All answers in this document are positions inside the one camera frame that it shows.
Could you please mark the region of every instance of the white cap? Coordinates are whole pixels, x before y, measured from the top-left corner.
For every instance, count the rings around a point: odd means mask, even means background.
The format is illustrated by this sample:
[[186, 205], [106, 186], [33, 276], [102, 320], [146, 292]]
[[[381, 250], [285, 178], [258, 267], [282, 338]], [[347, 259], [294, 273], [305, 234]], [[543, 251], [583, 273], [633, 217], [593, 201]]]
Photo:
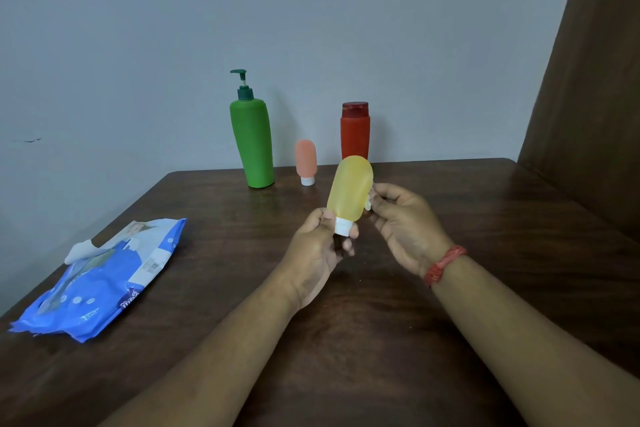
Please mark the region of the white cap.
[[343, 220], [342, 218], [335, 218], [335, 234], [343, 237], [349, 236], [349, 230], [353, 225], [353, 221]]

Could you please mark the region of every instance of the wooden table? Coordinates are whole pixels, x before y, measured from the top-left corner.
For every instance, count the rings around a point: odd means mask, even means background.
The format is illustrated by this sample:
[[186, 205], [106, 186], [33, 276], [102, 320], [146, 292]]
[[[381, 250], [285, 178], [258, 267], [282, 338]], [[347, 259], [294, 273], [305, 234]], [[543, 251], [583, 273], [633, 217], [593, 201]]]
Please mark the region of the wooden table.
[[[0, 334], [0, 423], [94, 425], [162, 376], [260, 284], [334, 165], [303, 187], [292, 167], [246, 187], [241, 170], [172, 172], [94, 240], [131, 220], [183, 218], [180, 245], [96, 339]], [[452, 238], [571, 334], [640, 376], [640, 245], [506, 159], [374, 164], [420, 192]], [[237, 425], [523, 424], [435, 297], [368, 221], [357, 255], [292, 320]], [[0, 330], [60, 277], [13, 307]]]

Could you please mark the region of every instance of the left hand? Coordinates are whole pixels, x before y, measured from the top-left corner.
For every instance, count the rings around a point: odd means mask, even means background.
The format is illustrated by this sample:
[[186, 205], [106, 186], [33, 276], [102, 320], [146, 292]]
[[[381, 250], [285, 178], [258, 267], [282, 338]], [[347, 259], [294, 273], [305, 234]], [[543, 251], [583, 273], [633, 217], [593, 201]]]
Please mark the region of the left hand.
[[274, 270], [288, 286], [298, 309], [316, 298], [345, 255], [355, 254], [351, 239], [358, 237], [358, 225], [353, 224], [349, 238], [340, 237], [339, 241], [334, 239], [334, 230], [334, 213], [326, 208], [314, 210], [293, 235], [287, 253]]

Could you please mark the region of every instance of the blue wipes packet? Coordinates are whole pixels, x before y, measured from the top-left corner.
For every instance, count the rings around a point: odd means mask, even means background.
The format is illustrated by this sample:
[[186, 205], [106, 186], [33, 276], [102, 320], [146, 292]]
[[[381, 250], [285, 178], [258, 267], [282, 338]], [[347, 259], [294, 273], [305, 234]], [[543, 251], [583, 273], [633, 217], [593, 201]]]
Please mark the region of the blue wipes packet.
[[12, 332], [97, 336], [158, 275], [178, 245], [182, 220], [132, 221], [100, 248], [73, 246], [69, 268], [12, 323]]

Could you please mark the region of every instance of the brown wooden panel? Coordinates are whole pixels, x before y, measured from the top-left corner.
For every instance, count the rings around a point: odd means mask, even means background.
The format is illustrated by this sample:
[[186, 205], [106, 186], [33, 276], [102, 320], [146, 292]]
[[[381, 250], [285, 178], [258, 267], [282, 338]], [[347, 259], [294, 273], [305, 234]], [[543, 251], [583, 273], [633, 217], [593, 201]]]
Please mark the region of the brown wooden panel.
[[568, 0], [518, 162], [640, 240], [640, 0]]
[[[97, 338], [6, 332], [58, 270], [0, 319], [0, 424], [95, 425], [184, 358], [260, 284], [335, 166], [249, 189], [240, 169], [173, 172], [95, 239], [131, 220], [187, 217], [164, 271]], [[374, 164], [423, 194], [452, 238], [571, 334], [640, 375], [640, 245], [506, 159]], [[361, 220], [345, 259], [292, 319], [237, 425], [524, 425], [419, 278]]]

